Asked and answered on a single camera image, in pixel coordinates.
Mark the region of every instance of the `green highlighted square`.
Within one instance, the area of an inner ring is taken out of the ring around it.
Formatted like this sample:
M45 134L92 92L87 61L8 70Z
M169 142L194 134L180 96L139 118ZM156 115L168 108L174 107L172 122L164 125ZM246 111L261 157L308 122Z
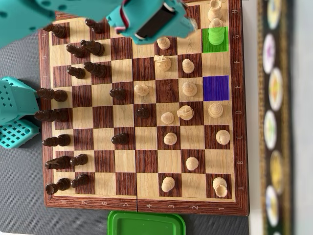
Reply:
M224 27L224 41L219 45L213 45L209 41L209 29L202 29L202 52L224 52L228 51L228 27Z

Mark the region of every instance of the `green lid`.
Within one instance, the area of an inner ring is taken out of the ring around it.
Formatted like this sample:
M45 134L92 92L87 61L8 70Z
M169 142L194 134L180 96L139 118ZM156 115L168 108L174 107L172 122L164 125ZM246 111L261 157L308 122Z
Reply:
M112 211L108 235L185 235L184 220L176 214Z

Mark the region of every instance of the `purple highlighted square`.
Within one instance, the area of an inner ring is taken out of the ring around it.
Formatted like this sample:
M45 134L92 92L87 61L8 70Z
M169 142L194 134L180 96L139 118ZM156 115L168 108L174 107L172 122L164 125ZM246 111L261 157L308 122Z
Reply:
M229 100L229 77L210 76L203 78L204 101Z

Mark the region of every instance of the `gray mat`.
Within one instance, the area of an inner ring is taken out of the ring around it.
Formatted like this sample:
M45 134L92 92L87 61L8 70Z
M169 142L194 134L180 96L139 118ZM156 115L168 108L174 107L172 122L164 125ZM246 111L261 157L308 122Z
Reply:
M37 35L0 50L0 77L40 87ZM40 126L33 117L26 119ZM18 149L0 147L0 231L34 235L105 235L105 210L46 208L41 135ZM247 235L248 217L182 215L187 235Z

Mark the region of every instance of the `chessboard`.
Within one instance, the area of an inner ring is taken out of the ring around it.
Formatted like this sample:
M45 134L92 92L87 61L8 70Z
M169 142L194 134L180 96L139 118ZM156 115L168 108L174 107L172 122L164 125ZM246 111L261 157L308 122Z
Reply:
M214 46L208 40L209 1L186 1L187 16L196 20L198 30L186 39L168 37L170 47L161 50L157 43L137 46L130 38L115 33L104 19L104 33L95 34L85 19L57 13L54 24L66 28L64 39L40 30L39 50L41 87L64 90L65 102L42 99L42 110L64 110L67 122L43 122L43 140L68 134L71 144L65 147L43 147L43 163L60 156L87 154L88 163L63 170L44 168L44 185L61 178L73 180L80 174L89 183L79 188L44 192L48 207L107 209L139 212L205 213L248 215L248 173L246 142L246 100L241 0L223 0L222 18L225 40ZM95 40L105 47L103 56L86 54L78 59L67 52L66 45ZM161 71L154 63L155 55L171 60L171 68ZM187 74L184 59L195 69ZM83 68L84 62L106 65L105 78L86 72L84 79L67 73L70 66ZM192 82L198 92L189 97L182 92L185 82ZM134 92L135 85L146 85L147 96ZM113 99L114 88L126 91L125 100ZM223 115L212 118L211 104L223 107ZM191 120L180 119L176 112L188 105L194 110ZM145 107L148 119L139 119L135 110ZM171 112L175 119L165 124L160 117ZM230 142L221 145L216 133L226 130ZM174 145L163 138L173 132ZM127 133L127 145L114 145L111 138ZM186 160L195 157L199 166L190 171ZM165 177L175 186L161 190ZM222 177L227 195L219 198L212 182Z

